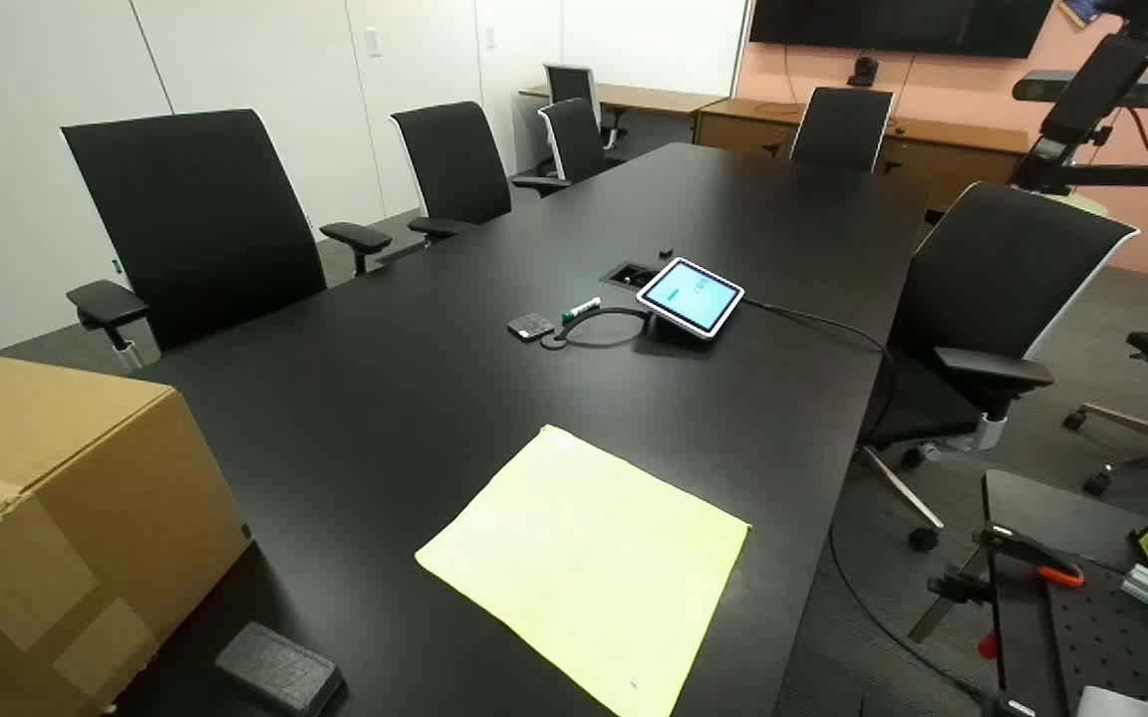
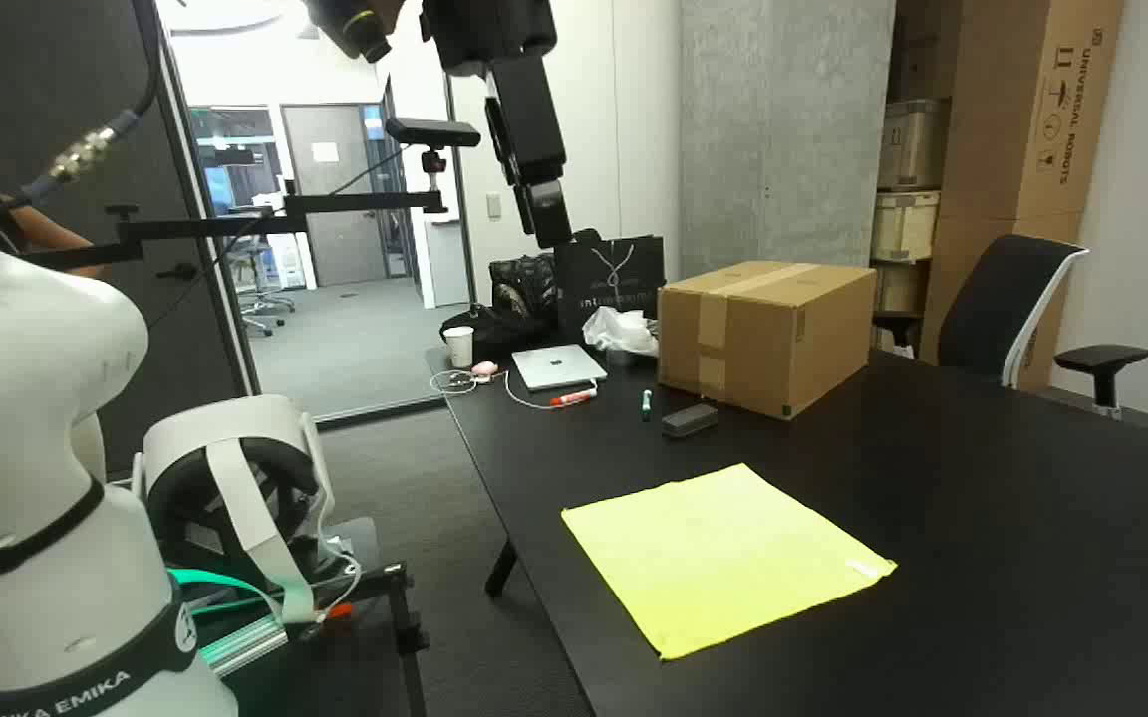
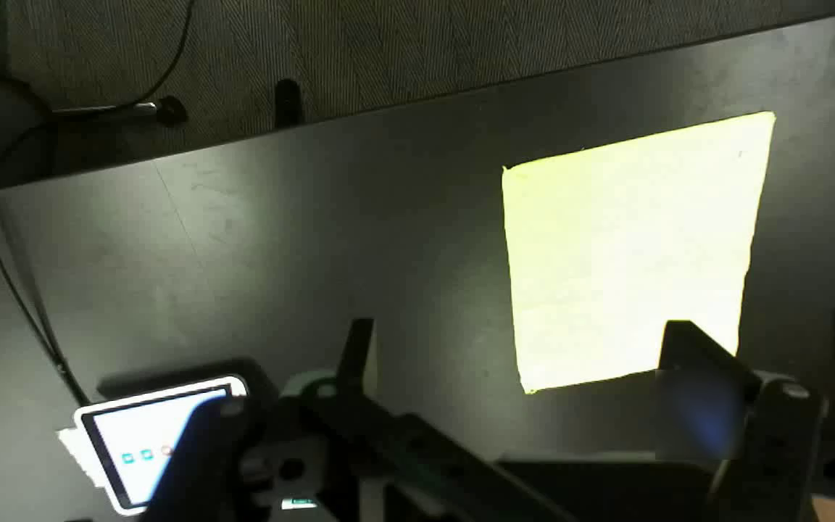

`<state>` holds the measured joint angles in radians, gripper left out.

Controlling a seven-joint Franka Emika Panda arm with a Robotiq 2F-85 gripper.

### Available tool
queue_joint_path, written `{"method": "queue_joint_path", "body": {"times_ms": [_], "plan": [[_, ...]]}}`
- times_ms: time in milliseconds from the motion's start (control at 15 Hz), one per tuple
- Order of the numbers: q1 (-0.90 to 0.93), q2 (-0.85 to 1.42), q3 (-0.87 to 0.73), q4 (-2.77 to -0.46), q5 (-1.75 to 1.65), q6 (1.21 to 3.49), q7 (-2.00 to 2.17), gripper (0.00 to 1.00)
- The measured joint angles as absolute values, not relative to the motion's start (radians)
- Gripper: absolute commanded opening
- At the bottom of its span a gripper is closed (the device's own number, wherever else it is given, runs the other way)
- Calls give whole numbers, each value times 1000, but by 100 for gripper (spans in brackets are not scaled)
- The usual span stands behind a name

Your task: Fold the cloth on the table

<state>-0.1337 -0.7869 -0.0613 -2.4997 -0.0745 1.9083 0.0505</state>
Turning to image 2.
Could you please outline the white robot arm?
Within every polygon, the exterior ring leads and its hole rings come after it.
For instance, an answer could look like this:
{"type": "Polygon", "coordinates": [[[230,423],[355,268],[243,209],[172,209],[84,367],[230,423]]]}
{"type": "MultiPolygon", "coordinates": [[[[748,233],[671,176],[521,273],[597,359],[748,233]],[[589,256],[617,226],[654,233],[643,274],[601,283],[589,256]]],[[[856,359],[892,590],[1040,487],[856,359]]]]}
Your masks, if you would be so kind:
{"type": "Polygon", "coordinates": [[[128,295],[0,252],[0,717],[241,717],[144,501],[76,455],[144,355],[128,295]]]}

